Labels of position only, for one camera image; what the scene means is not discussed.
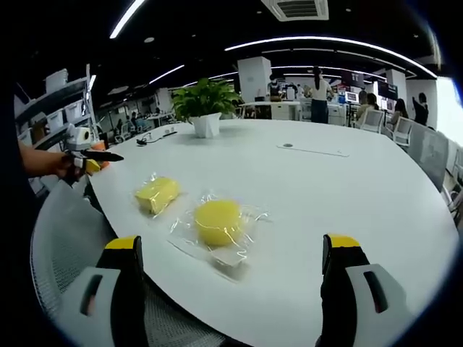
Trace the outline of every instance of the black ceiling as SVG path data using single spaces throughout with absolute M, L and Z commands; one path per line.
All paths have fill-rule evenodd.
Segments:
M 182 64 L 185 68 L 136 89 L 137 95 L 233 72 L 237 59 L 275 50 L 285 51 L 263 54 L 273 66 L 318 64 L 366 72 L 390 67 L 366 57 L 373 56 L 404 67 L 418 77 L 427 76 L 394 56 L 345 43 L 293 40 L 224 51 L 229 46 L 284 36 L 348 38 L 411 59 L 432 54 L 426 31 L 400 0 L 382 1 L 383 6 L 371 0 L 328 0 L 329 21 L 297 22 L 279 22 L 260 0 L 146 0 L 120 35 L 110 40 L 114 26 L 131 3 L 132 0 L 19 1 L 9 31 L 14 38 L 16 78 L 26 92 L 37 98 L 43 93 L 43 79 L 48 74 L 67 68 L 72 80 L 82 77 L 85 64 L 90 63 L 91 73 L 98 76 L 93 88 L 93 100 L 98 106 L 126 98 L 136 86 L 145 85 Z M 154 42 L 144 43 L 150 36 L 155 38 Z M 126 93 L 107 95 L 111 89 L 124 85 L 129 86 Z

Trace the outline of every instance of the plastic bag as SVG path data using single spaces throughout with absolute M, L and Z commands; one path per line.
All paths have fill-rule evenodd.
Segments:
M 268 217 L 258 207 L 207 192 L 171 227 L 169 242 L 198 259 L 237 266 L 248 256 L 258 221 Z
M 153 173 L 134 196 L 143 213 L 156 217 L 179 193 L 180 185 L 177 181 Z

